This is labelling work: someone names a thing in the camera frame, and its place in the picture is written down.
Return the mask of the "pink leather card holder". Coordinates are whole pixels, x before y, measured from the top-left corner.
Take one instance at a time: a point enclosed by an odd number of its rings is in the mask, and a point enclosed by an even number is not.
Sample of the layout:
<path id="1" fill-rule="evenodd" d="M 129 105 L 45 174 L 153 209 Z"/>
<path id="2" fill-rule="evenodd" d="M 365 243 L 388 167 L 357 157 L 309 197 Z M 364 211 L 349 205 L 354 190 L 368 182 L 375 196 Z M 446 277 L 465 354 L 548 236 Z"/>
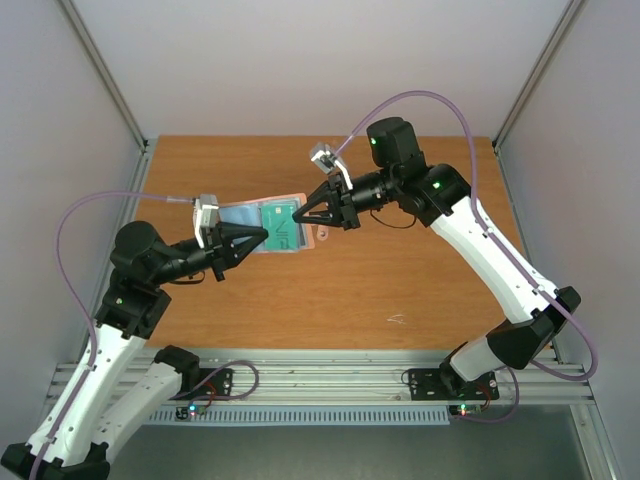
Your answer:
<path id="1" fill-rule="evenodd" d="M 267 239 L 254 250 L 255 253 L 297 253 L 314 249 L 316 242 L 324 242 L 329 237 L 327 227 L 294 221 L 293 214 L 306 202 L 304 193 L 263 197 L 221 204 L 219 216 L 224 222 L 267 230 Z"/>

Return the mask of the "teal VIP card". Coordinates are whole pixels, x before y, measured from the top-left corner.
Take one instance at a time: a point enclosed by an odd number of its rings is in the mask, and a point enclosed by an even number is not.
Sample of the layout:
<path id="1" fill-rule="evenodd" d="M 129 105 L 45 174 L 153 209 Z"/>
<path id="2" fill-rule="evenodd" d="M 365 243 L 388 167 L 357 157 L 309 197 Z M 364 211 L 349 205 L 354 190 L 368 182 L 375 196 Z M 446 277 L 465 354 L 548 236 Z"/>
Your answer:
<path id="1" fill-rule="evenodd" d="M 299 250 L 298 224 L 292 219 L 296 210 L 293 200 L 265 203 L 260 207 L 262 227 L 269 232 L 264 242 L 268 253 L 292 253 Z"/>

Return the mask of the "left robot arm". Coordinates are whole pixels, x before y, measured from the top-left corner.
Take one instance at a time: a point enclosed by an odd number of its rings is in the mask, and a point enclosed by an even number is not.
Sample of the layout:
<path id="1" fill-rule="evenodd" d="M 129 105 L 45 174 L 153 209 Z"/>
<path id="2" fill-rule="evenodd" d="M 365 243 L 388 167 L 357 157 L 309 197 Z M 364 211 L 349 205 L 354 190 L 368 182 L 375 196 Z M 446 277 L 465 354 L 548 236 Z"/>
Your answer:
<path id="1" fill-rule="evenodd" d="M 201 386 L 199 357 L 168 346 L 140 381 L 112 399 L 171 302 L 163 285 L 205 270 L 223 280 L 267 237 L 262 227 L 219 222 L 202 241 L 168 245 L 148 222 L 122 227 L 110 255 L 109 287 L 80 363 L 40 427 L 26 442 L 6 448 L 2 466 L 21 479 L 107 478 L 116 456 L 155 410 L 175 395 L 192 397 Z"/>

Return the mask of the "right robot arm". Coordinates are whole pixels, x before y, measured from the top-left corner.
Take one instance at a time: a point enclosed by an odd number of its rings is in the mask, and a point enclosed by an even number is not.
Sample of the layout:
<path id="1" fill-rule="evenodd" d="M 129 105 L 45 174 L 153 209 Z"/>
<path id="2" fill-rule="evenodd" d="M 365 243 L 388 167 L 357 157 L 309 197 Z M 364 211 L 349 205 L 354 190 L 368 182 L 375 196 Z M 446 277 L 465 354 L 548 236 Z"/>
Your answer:
<path id="1" fill-rule="evenodd" d="M 311 162 L 328 178 L 294 213 L 294 221 L 356 229 L 360 213 L 397 203 L 461 255 L 505 315 L 501 324 L 463 343 L 440 364 L 444 390 L 463 396 L 492 370 L 524 369 L 580 305 L 578 292 L 559 288 L 535 271 L 472 199 L 469 183 L 454 167 L 427 163 L 409 122 L 382 119 L 368 127 L 367 136 L 378 169 L 357 178 L 328 144 L 311 150 Z"/>

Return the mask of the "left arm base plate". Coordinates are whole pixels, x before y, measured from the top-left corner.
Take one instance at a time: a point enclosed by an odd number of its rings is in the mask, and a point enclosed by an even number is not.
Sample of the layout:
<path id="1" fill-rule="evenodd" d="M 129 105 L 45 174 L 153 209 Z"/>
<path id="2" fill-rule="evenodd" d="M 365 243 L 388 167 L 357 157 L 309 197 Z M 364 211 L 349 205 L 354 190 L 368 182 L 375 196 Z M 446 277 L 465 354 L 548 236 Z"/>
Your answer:
<path id="1" fill-rule="evenodd" d="M 191 392 L 187 392 L 186 390 L 179 392 L 174 397 L 171 397 L 171 400 L 200 401 L 208 400 L 212 395 L 230 396 L 233 387 L 233 369 L 224 368 L 219 373 L 210 376 L 210 373 L 213 371 L 213 368 L 203 368 L 200 371 L 197 384 L 202 381 L 204 381 L 204 383 Z"/>

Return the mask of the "aluminium rail frame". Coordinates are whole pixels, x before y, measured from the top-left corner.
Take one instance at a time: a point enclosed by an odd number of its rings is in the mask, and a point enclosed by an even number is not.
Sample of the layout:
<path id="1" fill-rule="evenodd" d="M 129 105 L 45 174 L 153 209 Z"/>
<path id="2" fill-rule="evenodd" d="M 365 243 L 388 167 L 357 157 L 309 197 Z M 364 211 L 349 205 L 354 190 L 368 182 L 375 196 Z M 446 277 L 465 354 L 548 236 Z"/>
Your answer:
<path id="1" fill-rule="evenodd" d="M 124 399 L 158 409 L 164 404 L 183 402 L 189 390 L 179 389 L 182 378 L 172 366 L 150 362 L 144 365 L 142 352 L 148 328 L 148 311 L 129 320 L 125 329 L 102 326 L 86 309 L 81 311 L 89 340 L 74 373 L 57 398 L 59 405 L 84 413 L 104 411 Z M 231 404 L 260 405 L 399 405 L 413 401 L 421 384 L 412 380 L 413 369 L 433 369 L 432 352 L 359 351 L 344 356 L 336 351 L 288 350 L 271 355 L 259 351 L 254 360 L 233 359 L 223 350 L 224 368 L 241 368 L 243 392 L 227 397 Z M 481 374 L 492 374 L 498 398 L 507 402 L 539 405 L 591 404 L 595 397 L 589 383 L 591 374 L 567 375 L 545 362 L 532 362 L 523 369 L 505 365 L 485 365 Z"/>

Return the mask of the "left aluminium corner post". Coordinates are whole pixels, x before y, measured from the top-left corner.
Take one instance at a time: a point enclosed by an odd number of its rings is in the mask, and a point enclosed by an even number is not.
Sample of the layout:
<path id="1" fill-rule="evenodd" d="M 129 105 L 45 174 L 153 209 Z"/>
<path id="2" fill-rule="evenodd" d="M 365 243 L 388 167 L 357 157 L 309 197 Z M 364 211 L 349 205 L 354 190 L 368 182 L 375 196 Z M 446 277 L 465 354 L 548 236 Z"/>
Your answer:
<path id="1" fill-rule="evenodd" d="M 65 17 L 68 25 L 74 33 L 80 47 L 87 56 L 89 63 L 96 72 L 98 79 L 105 88 L 119 115 L 126 124 L 131 137 L 141 151 L 148 146 L 148 139 L 142 132 L 131 108 L 129 107 L 121 89 L 112 75 L 100 49 L 90 33 L 75 1 L 56 0 L 57 7 Z"/>

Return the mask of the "aluminium corner post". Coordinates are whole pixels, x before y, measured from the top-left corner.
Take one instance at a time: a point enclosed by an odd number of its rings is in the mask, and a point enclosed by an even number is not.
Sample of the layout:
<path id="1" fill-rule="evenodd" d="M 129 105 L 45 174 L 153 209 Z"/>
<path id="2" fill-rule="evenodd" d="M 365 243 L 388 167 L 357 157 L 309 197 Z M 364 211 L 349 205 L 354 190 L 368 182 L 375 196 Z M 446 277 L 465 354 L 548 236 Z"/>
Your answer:
<path id="1" fill-rule="evenodd" d="M 131 108 L 129 107 L 121 89 L 112 75 L 100 49 L 90 33 L 75 1 L 56 0 L 57 7 L 65 17 L 68 25 L 74 33 L 80 47 L 87 56 L 89 63 L 96 72 L 98 79 L 105 88 L 119 115 L 126 124 L 131 137 L 141 151 L 148 146 L 148 139 L 142 132 Z"/>
<path id="2" fill-rule="evenodd" d="M 553 60 L 565 43 L 566 38 L 586 5 L 586 0 L 570 0 L 566 2 L 566 5 L 564 6 L 558 20 L 555 22 L 548 38 L 545 40 L 522 87 L 518 91 L 514 102 L 508 110 L 504 121 L 492 140 L 492 147 L 496 154 L 499 153 L 502 145 L 513 130 L 519 117 L 524 112 L 525 107 L 530 102 L 539 84 L 543 80 L 544 75 L 550 68 Z"/>

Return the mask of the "right aluminium corner post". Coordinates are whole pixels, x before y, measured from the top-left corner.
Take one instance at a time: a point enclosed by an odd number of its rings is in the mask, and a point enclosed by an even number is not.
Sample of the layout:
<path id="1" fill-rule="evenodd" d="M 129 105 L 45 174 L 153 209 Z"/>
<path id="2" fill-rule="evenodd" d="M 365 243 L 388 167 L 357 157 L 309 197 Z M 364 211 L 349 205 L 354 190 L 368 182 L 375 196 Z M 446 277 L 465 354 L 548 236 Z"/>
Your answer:
<path id="1" fill-rule="evenodd" d="M 548 38 L 545 40 L 522 87 L 518 91 L 514 102 L 508 110 L 504 121 L 492 140 L 492 147 L 496 154 L 499 153 L 502 145 L 513 130 L 519 117 L 524 112 L 525 107 L 530 102 L 539 84 L 543 80 L 544 75 L 550 68 L 553 60 L 565 43 L 566 38 L 586 5 L 586 0 L 570 0 L 566 2 L 566 5 L 564 6 L 558 20 L 555 22 Z"/>

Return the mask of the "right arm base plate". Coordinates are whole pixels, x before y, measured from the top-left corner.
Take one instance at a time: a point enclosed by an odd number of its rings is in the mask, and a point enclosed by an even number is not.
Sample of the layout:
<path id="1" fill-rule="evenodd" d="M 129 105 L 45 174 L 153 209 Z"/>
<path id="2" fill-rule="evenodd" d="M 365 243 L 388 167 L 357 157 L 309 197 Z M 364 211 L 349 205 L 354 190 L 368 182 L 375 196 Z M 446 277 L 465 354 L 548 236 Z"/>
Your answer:
<path id="1" fill-rule="evenodd" d="M 500 398 L 494 372 L 465 384 L 458 393 L 451 393 L 440 378 L 437 368 L 411 368 L 401 374 L 401 382 L 409 389 L 412 401 L 485 401 Z"/>

